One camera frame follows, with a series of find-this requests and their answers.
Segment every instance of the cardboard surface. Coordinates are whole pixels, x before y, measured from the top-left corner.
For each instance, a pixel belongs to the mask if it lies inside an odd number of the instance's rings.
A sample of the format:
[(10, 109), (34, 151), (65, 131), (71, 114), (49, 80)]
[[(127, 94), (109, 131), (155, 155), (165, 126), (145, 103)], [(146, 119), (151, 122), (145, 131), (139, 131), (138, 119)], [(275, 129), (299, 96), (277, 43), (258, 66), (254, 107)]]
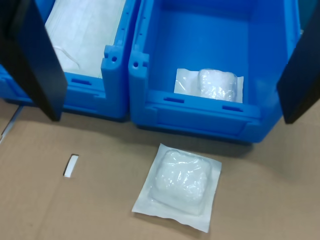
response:
[[(0, 145), (4, 240), (320, 238), (320, 126), (315, 106), (264, 142), (236, 145), (24, 107)], [(208, 234), (131, 213), (159, 144), (222, 162)], [(71, 178), (63, 176), (79, 155)]]
[(18, 109), (18, 105), (6, 103), (0, 98), (0, 139), (10, 119)]

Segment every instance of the white paper packaging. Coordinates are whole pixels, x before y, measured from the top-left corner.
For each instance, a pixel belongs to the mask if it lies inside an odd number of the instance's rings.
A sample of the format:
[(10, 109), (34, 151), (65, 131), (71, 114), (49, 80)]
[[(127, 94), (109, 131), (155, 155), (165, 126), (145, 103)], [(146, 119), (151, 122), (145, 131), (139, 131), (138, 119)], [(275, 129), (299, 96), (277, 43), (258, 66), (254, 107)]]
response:
[(176, 72), (174, 93), (235, 103), (243, 103), (244, 77), (215, 69)]
[(221, 162), (160, 145), (132, 212), (209, 232)]

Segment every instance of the plastic storage bin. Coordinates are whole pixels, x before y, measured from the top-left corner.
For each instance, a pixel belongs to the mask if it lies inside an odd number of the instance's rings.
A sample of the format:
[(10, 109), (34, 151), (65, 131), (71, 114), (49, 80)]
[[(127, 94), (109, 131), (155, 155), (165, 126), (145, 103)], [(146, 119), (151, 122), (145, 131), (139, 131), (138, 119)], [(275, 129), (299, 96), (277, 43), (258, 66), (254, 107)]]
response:
[[(276, 84), (299, 37), (295, 0), (142, 0), (129, 61), (131, 119), (260, 142), (282, 116)], [(243, 104), (173, 93), (179, 68), (244, 76)]]
[[(55, 0), (36, 0), (44, 22)], [(128, 62), (141, 0), (126, 0), (114, 45), (101, 58), (102, 78), (65, 73), (68, 88), (64, 110), (85, 115), (122, 119), (129, 111)], [(0, 98), (32, 104), (31, 99), (0, 65)]]

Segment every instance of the white sheet inside bin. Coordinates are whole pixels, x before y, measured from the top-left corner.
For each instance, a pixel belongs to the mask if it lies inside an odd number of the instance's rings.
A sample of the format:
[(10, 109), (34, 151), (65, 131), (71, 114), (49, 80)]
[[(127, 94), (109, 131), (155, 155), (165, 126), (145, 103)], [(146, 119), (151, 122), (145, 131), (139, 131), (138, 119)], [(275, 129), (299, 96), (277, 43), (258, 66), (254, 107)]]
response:
[(244, 77), (215, 69), (189, 71), (179, 68), (174, 85), (175, 94), (243, 103)]
[(102, 78), (106, 45), (113, 45), (126, 0), (56, 0), (46, 30), (63, 71)]

